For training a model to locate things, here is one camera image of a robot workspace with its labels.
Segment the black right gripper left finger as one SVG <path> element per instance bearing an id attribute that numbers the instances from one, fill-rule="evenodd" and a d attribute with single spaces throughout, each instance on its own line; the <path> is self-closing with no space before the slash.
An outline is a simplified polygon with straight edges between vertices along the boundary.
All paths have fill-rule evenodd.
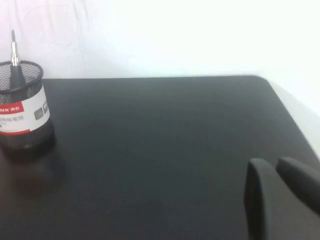
<path id="1" fill-rule="evenodd" d="M 276 167 L 266 160 L 249 161 L 244 207 L 250 240 L 318 240 L 320 217 L 279 217 L 276 213 Z"/>

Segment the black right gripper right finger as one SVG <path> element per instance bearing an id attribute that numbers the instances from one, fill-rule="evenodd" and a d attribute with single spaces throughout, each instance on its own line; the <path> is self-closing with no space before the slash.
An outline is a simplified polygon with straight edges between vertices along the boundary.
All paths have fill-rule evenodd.
<path id="1" fill-rule="evenodd" d="M 280 218 L 320 216 L 320 171 L 292 157 L 278 160 L 275 212 Z"/>

